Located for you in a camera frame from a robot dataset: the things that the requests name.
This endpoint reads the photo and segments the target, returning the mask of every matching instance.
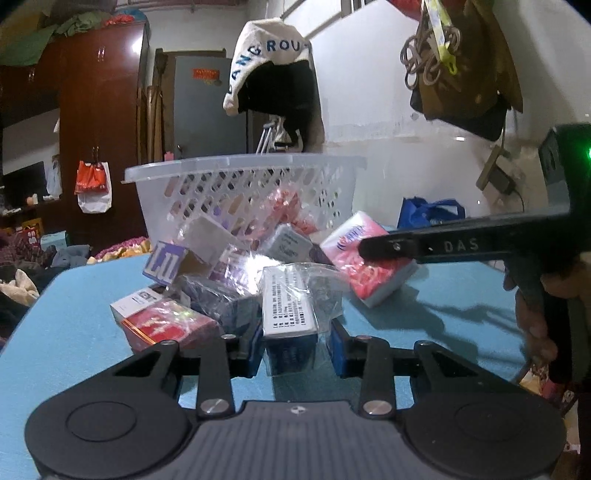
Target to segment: blue bag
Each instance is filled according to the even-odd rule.
[[[452,207],[452,209],[457,210],[457,213],[453,213],[453,211],[444,207]],[[454,199],[427,203],[421,197],[415,197],[413,199],[405,198],[402,201],[402,208],[400,209],[398,229],[423,228],[453,220],[463,220],[464,218],[466,218],[466,210]]]

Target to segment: blue tabletop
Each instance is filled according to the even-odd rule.
[[[44,400],[131,354],[109,304],[151,282],[145,257],[75,268],[59,275],[19,325],[0,355],[0,480],[38,477],[24,443],[29,414]],[[525,365],[515,325],[514,296],[502,274],[481,263],[422,266],[398,292],[374,309],[343,302],[351,335],[374,335],[412,348],[433,340],[512,380]],[[196,380],[183,384],[180,404],[194,407]],[[341,380],[329,363],[312,372],[232,380],[236,406],[254,400],[357,402],[361,381]],[[396,379],[399,407],[412,404],[408,379]]]

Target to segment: red sign on door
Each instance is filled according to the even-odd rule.
[[[193,78],[197,80],[219,80],[220,71],[211,69],[193,69]]]

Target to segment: plastic basket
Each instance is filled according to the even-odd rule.
[[[281,186],[297,188],[317,228],[339,226],[352,214],[360,167],[366,167],[362,157],[232,155],[131,167],[125,182],[136,184],[153,242],[174,242],[181,225],[199,214],[245,238],[261,221],[261,203]]]

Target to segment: basket rim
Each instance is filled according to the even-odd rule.
[[[207,172],[260,170],[262,168],[345,166],[367,168],[367,159],[360,155],[330,155],[322,153],[298,154],[241,154],[218,157],[187,158],[166,162],[149,163],[125,169],[121,182],[137,183],[148,180],[180,177]]]

